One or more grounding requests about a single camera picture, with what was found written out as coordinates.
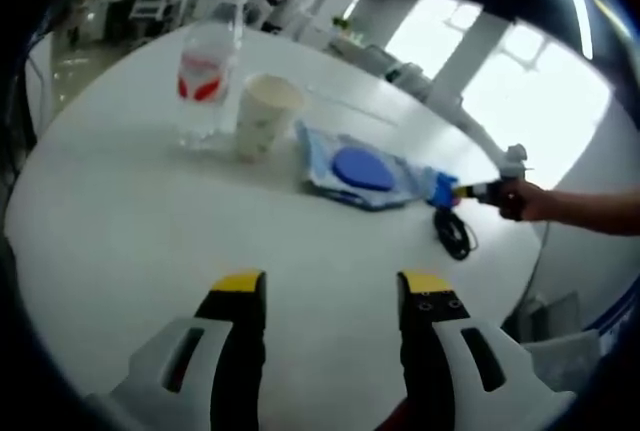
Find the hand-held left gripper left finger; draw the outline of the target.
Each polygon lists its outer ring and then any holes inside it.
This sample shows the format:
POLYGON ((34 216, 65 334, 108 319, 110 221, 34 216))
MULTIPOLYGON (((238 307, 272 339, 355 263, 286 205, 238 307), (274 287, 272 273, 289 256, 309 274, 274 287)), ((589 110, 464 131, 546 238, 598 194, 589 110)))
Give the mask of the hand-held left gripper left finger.
POLYGON ((112 430, 256 430, 264 332, 264 271, 225 276, 193 316, 132 354, 118 385, 86 400, 112 430))

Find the person's right hand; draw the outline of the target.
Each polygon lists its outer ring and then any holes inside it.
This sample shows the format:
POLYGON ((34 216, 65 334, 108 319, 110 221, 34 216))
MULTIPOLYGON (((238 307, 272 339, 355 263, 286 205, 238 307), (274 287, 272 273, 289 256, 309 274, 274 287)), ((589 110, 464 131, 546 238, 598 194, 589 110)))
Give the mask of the person's right hand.
POLYGON ((500 215, 511 221, 538 222, 548 218, 549 193, 526 180, 506 181, 500 190, 500 215))

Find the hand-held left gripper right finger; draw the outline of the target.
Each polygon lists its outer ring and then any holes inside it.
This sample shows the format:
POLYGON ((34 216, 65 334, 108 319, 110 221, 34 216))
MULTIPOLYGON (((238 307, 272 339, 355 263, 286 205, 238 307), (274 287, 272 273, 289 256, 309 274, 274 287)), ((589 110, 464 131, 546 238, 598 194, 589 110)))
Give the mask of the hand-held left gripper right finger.
POLYGON ((399 272, 398 311, 411 429, 547 430, 573 401, 499 325, 472 317, 446 280, 399 272))

